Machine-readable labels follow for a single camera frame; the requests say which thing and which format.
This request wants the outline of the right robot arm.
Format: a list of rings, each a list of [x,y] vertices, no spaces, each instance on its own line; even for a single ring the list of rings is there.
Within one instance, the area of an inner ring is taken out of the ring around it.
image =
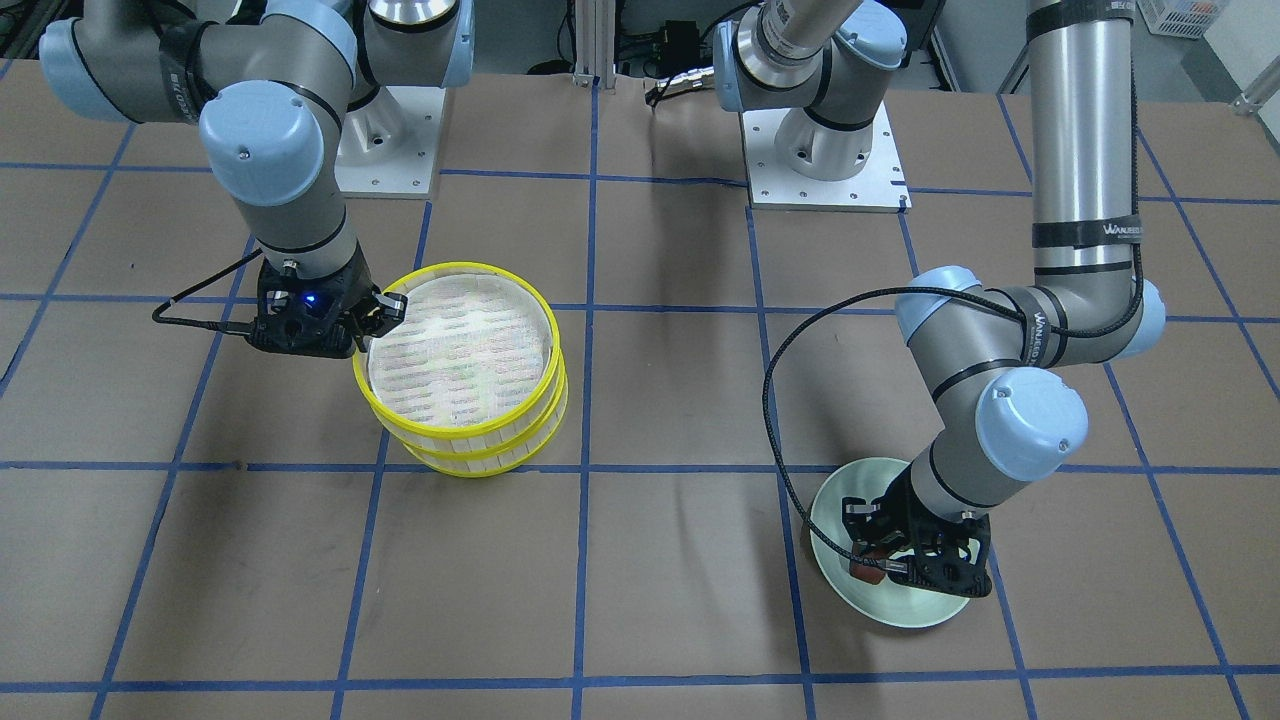
[[[87,1],[38,41],[51,91],[95,120],[198,129],[262,259],[251,322],[206,322],[270,354],[347,359],[402,323],[346,200],[425,195],[443,99],[474,70],[471,1]]]

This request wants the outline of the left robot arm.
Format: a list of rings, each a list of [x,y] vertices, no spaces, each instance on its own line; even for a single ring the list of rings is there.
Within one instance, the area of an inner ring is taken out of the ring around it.
[[[1087,437],[1085,405],[1056,369],[1130,357],[1164,333],[1140,259],[1135,18],[1133,1],[1028,3],[1034,279],[995,288],[942,266],[892,288],[943,427],[877,496],[841,498],[840,539],[812,527],[845,575],[987,596],[989,512]],[[788,110],[788,164],[836,179],[870,132],[901,28],[872,1],[763,3],[717,27],[719,102]]]

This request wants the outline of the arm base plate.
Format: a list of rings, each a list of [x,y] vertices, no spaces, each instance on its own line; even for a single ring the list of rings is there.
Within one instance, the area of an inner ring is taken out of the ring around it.
[[[817,124],[803,109],[740,115],[750,204],[759,210],[905,213],[913,208],[887,106],[861,129]]]
[[[390,86],[349,111],[335,160],[344,196],[429,200],[447,100],[444,88]]]

